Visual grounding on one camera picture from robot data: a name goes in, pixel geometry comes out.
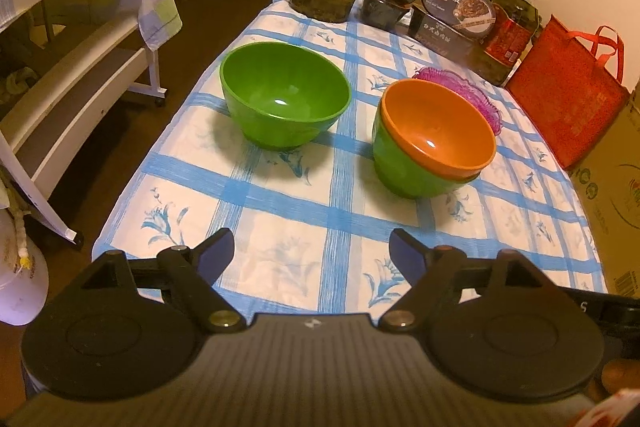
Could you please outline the person's right hand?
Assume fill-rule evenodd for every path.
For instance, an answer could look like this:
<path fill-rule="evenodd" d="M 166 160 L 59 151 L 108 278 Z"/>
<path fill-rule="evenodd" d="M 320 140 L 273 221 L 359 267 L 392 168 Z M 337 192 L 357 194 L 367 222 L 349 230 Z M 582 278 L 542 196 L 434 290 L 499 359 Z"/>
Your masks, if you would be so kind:
<path fill-rule="evenodd" d="M 609 361 L 602 369 L 601 384 L 608 396 L 582 414 L 575 426 L 638 426 L 639 361 Z"/>

